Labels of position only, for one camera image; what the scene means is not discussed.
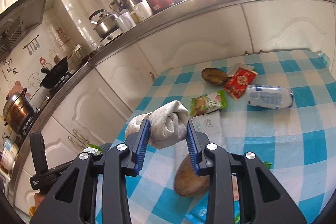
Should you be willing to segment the green cookie packet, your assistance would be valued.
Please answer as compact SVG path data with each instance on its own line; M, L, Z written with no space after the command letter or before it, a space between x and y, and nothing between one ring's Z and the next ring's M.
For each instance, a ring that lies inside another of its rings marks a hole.
M210 94L203 94L196 98L191 98L190 116L196 117L209 114L227 107L224 90L219 90Z

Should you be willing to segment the white cloth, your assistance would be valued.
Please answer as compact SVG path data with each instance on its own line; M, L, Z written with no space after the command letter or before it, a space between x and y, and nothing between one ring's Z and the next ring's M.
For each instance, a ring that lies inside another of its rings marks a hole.
M150 113L132 118L126 127L125 138L139 132L144 119L151 124L149 143L156 149L170 147L186 139L189 111L180 101L171 101Z

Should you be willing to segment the brown baked potato half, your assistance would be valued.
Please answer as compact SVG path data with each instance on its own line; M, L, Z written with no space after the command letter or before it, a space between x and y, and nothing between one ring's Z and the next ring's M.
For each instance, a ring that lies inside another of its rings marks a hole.
M212 85L224 85L229 77L225 72L217 68L205 68L201 73L202 79Z

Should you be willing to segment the copper cooking pot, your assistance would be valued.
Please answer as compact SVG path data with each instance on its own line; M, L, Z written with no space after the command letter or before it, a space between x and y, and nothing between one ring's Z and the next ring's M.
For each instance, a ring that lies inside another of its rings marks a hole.
M5 126L10 126L12 130L21 135L24 127L35 112L26 98L27 88L21 92L15 92L6 97L6 103L3 107L3 117Z

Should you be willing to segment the blue checkered tablecloth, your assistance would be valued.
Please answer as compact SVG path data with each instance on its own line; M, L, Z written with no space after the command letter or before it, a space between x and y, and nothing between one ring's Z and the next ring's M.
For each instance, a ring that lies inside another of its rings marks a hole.
M228 71L237 63L254 67L255 84L291 89L294 103L289 109L268 110L226 96L217 139L224 140L230 153L252 151L269 163L312 223L335 191L335 79L325 56L301 50L232 57L164 71L144 90L133 79L122 84L121 91L124 96L135 96L133 116L173 100L189 107L192 98L218 90L203 81L204 68ZM133 223L188 223L193 217L205 221L204 196L184 198L173 190L177 167L174 147L147 149L139 176L126 180Z

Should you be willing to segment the black wok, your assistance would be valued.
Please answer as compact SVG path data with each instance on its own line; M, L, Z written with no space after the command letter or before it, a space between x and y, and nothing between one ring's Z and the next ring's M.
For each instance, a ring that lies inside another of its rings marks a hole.
M68 61L67 57L61 59L51 70L42 68L41 72L46 74L40 86L51 89L53 88L59 80L68 72Z

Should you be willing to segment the red snack packet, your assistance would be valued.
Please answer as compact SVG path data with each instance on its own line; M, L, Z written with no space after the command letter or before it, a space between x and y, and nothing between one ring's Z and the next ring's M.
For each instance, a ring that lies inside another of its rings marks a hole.
M253 66L236 63L228 72L229 79L223 88L237 101L257 75L258 73L254 71Z

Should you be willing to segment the range hood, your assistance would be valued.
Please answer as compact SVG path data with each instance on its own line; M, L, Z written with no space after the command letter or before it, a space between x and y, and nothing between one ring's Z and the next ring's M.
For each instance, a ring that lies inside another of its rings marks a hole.
M1 59L42 23L46 0L18 0L1 13Z

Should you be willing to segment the steel kettle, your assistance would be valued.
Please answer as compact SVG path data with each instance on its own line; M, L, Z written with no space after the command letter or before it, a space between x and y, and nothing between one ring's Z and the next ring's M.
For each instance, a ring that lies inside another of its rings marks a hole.
M119 29L116 19L116 14L104 9L96 10L89 16L89 21L94 25L94 30L102 39Z

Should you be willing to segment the white mug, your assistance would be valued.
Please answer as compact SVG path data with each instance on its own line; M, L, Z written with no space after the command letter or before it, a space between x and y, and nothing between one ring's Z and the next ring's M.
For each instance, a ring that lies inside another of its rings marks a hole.
M153 12L145 2L139 2L133 7L135 14L140 22L149 19Z

